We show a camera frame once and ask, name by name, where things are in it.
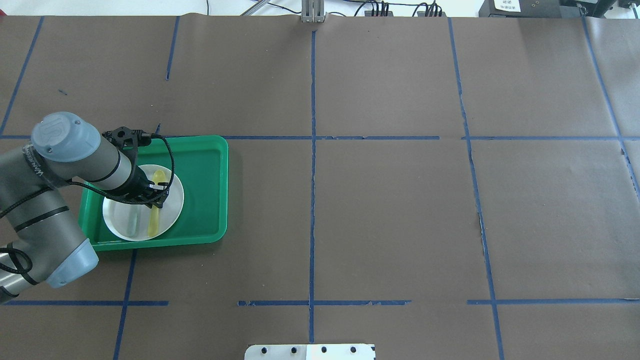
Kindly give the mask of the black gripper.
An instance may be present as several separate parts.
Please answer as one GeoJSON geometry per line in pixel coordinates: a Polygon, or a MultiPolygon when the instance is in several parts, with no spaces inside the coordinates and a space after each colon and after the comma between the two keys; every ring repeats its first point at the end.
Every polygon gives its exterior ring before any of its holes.
{"type": "Polygon", "coordinates": [[[153,183],[141,168],[133,167],[126,182],[119,187],[119,198],[137,205],[147,204],[148,208],[162,209],[166,198],[159,197],[153,200],[151,198],[164,196],[169,193],[169,189],[169,182],[153,183]]]}

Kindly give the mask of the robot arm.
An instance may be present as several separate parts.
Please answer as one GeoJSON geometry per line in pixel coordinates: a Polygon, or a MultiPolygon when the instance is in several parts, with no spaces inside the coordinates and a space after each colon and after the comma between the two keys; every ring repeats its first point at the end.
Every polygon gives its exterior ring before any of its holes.
{"type": "Polygon", "coordinates": [[[2,153],[1,216],[17,239],[1,247],[1,303],[41,283],[59,289],[93,271],[99,257],[60,189],[78,186],[126,205],[162,207],[172,181],[153,182],[138,148],[158,133],[125,126],[99,132],[68,111],[37,123],[29,141],[2,153]]]}

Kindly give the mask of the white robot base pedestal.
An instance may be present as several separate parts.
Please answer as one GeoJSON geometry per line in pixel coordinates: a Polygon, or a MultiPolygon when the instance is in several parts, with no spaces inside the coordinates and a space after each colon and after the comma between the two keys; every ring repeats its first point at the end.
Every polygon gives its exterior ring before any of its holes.
{"type": "Polygon", "coordinates": [[[254,344],[245,353],[245,360],[375,360],[374,344],[254,344]]]}

